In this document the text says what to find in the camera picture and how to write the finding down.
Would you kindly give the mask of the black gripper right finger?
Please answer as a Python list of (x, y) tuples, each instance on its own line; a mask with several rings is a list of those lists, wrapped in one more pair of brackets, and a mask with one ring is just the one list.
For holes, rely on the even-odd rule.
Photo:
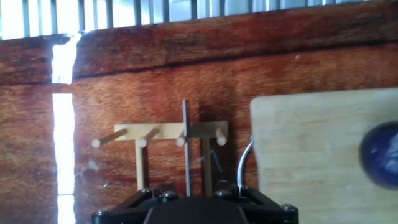
[(279, 205), (258, 189), (239, 188), (231, 182), (219, 182), (213, 190), (213, 197), (237, 205), (249, 223), (299, 224), (297, 207)]

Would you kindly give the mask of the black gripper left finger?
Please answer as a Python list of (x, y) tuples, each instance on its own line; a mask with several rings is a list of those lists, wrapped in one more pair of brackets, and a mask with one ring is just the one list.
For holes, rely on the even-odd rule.
[(92, 224), (140, 224), (157, 205), (178, 199), (173, 190), (140, 189), (110, 210), (97, 210), (91, 214)]

